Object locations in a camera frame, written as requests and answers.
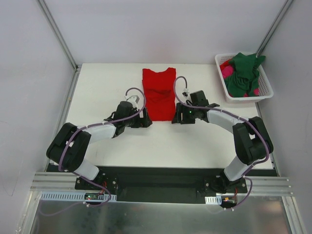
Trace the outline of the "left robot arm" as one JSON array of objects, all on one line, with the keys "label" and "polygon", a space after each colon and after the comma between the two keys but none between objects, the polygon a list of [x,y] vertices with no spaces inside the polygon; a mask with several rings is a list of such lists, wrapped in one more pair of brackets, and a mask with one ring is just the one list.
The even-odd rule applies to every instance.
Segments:
[{"label": "left robot arm", "polygon": [[92,143],[113,139],[124,133],[125,128],[147,128],[152,125],[148,110],[138,109],[130,101],[121,101],[117,109],[102,122],[78,127],[70,122],[63,124],[50,143],[46,156],[54,161],[60,171],[67,171],[86,179],[91,189],[104,184],[104,175],[99,167],[85,159]]}]

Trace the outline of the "red t-shirt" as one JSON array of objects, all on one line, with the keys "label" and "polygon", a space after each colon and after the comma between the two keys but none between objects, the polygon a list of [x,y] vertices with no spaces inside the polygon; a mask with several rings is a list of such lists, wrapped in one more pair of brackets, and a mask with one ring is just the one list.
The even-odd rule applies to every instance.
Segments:
[{"label": "red t-shirt", "polygon": [[142,85],[146,96],[146,108],[152,121],[172,121],[175,116],[175,94],[173,84],[176,69],[162,72],[142,69]]}]

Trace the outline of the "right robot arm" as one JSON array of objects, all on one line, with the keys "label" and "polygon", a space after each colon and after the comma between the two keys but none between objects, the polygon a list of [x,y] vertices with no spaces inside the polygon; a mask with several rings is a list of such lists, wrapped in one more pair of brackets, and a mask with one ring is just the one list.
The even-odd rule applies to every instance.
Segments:
[{"label": "right robot arm", "polygon": [[176,104],[173,124],[194,124],[196,119],[217,125],[234,137],[235,157],[231,163],[209,182],[209,188],[217,193],[229,193],[256,164],[268,160],[273,144],[260,117],[243,118],[216,103],[210,104],[202,90],[189,93],[184,89],[185,102]]}]

